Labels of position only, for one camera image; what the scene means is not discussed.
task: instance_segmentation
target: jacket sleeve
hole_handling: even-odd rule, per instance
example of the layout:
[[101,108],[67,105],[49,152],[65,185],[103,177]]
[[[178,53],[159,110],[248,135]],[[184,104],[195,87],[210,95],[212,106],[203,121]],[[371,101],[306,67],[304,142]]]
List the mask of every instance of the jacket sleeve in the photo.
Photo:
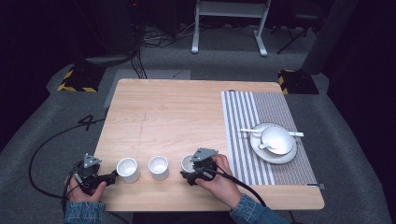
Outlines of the jacket sleeve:
[[100,224],[106,205],[104,203],[67,203],[64,214],[65,224]]
[[246,194],[242,194],[241,201],[230,215],[238,224],[289,224],[270,208],[262,206]]

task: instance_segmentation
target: wooden table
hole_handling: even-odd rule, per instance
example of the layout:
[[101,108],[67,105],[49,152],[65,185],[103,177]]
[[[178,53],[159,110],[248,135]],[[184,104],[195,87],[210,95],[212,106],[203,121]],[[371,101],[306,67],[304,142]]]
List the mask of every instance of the wooden table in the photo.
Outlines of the wooden table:
[[[94,156],[99,175],[115,170],[125,157],[136,159],[141,175],[133,184],[120,178],[106,189],[107,211],[221,211],[228,207],[181,174],[181,159],[198,147],[228,155],[221,92],[281,92],[277,83],[121,79],[107,114]],[[170,175],[152,179],[149,160],[162,155]],[[251,186],[275,210],[317,210],[324,206],[317,187]],[[252,196],[247,190],[241,191]]]

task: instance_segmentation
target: metal stand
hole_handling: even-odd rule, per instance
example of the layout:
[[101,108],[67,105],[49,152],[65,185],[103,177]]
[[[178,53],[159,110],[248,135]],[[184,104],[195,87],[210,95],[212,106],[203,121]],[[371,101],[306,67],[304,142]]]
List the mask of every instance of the metal stand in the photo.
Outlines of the metal stand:
[[228,2],[206,2],[197,0],[195,8],[195,32],[192,40],[191,53],[198,53],[199,44],[199,17],[206,16],[225,16],[225,17],[248,17],[262,18],[258,31],[253,31],[254,37],[259,47],[260,55],[268,55],[262,42],[262,29],[267,19],[268,10],[271,0],[266,0],[265,4],[248,4],[248,3],[228,3]]

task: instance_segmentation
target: white plate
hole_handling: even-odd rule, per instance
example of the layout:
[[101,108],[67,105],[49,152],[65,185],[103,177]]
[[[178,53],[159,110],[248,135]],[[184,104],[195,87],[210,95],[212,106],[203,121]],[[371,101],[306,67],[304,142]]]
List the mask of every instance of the white plate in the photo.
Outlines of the white plate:
[[[274,123],[261,123],[254,127],[255,130],[264,130],[268,127],[281,127],[280,125]],[[276,155],[268,150],[259,149],[259,144],[262,143],[262,134],[261,133],[250,133],[249,134],[250,146],[256,152],[259,157],[261,157],[265,161],[269,161],[274,164],[283,164],[289,162],[294,159],[297,154],[297,144],[296,141],[293,143],[293,147],[291,151],[286,155]]]

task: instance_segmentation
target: striped placemat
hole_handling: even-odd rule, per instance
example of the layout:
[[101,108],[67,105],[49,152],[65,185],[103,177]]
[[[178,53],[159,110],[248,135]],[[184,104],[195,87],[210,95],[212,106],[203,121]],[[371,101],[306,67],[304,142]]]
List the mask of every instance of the striped placemat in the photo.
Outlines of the striped placemat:
[[248,185],[317,184],[300,137],[297,155],[284,164],[272,164],[251,148],[249,133],[259,123],[275,123],[297,132],[283,93],[223,91],[221,93],[227,130],[229,161],[234,176]]

